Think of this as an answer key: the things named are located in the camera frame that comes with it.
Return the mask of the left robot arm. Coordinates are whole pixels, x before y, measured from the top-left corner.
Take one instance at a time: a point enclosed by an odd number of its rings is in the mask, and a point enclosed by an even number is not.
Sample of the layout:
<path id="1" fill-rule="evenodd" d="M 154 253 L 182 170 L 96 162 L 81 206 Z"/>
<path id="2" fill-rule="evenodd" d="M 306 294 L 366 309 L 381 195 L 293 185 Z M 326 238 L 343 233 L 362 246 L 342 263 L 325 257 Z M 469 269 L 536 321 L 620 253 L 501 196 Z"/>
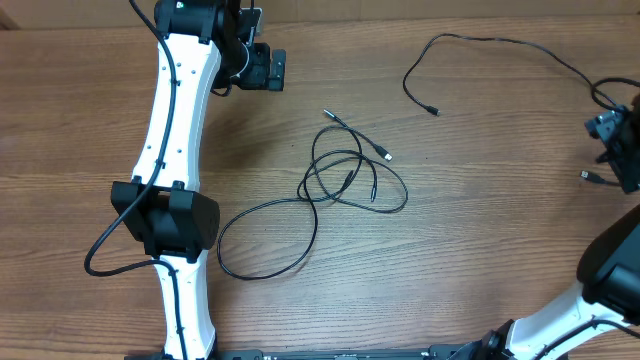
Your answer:
<path id="1" fill-rule="evenodd" d="M 157 358 L 211 359 L 206 266 L 220 210 L 200 192 L 208 100 L 233 87 L 282 90 L 286 53 L 256 42 L 263 11 L 238 1 L 159 1 L 149 22 L 158 41 L 150 124 L 131 179 L 113 184 L 111 202 L 161 284 L 167 332 Z"/>

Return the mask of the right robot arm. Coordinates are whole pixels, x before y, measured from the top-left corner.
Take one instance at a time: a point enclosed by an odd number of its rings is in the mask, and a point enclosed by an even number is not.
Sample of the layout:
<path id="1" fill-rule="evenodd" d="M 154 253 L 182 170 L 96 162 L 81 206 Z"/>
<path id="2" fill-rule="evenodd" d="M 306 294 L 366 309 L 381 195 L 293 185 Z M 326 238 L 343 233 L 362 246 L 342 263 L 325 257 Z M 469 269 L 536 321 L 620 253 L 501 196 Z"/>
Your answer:
<path id="1" fill-rule="evenodd" d="M 585 123 L 606 147 L 629 194 L 639 189 L 639 99 Z M 473 359 L 566 359 L 581 344 L 612 330 L 632 337 L 639 324 L 639 208 L 634 207 L 597 236 L 582 255 L 577 281 L 538 312 L 510 320 L 486 334 Z"/>

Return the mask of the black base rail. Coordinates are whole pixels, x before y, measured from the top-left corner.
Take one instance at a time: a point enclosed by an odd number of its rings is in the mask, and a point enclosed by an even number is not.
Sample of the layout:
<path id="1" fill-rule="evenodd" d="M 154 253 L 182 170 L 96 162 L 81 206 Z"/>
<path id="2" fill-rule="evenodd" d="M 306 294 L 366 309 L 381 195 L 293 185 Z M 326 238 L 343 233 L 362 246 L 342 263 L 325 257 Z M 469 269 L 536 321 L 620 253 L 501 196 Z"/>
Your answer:
<path id="1" fill-rule="evenodd" d="M 480 359 L 484 349 L 479 341 L 464 345 L 440 344 L 427 349 L 387 349 L 365 351 L 263 352 L 260 350 L 214 351 L 212 360 L 447 360 Z M 506 359 L 497 351 L 487 352 L 487 359 Z"/>

